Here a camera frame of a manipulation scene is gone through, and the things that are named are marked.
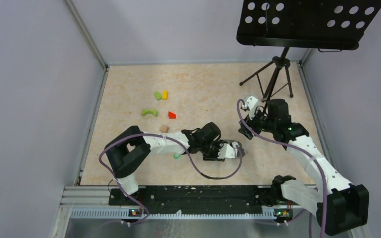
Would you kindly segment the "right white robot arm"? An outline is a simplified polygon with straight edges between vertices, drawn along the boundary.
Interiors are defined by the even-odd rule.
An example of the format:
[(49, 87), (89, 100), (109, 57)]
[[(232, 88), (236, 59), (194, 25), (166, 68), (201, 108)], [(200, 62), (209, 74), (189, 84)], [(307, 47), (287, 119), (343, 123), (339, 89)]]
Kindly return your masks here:
[(272, 99), (262, 108), (256, 97), (248, 96), (237, 101), (237, 112), (241, 111), (248, 113), (240, 117), (241, 134), (283, 146), (316, 185), (311, 188), (293, 177), (276, 176), (271, 191), (275, 203), (290, 200), (308, 211), (321, 227), (320, 237), (334, 236), (367, 223), (368, 190), (361, 184), (354, 185), (328, 161), (307, 130), (292, 122), (284, 99)]

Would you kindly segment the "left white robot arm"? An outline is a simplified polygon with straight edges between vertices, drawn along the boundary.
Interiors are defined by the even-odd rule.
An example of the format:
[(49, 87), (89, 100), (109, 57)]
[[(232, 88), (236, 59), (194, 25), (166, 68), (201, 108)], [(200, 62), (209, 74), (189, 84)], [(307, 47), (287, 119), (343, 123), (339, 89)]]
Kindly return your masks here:
[(153, 136), (146, 135), (134, 125), (109, 142), (105, 152), (115, 181), (122, 188), (120, 198), (127, 205), (133, 205), (139, 199), (135, 171), (150, 154), (173, 153), (178, 156), (186, 152), (201, 153), (208, 161), (234, 159), (237, 155), (236, 144), (222, 140), (221, 131), (213, 122), (203, 128)]

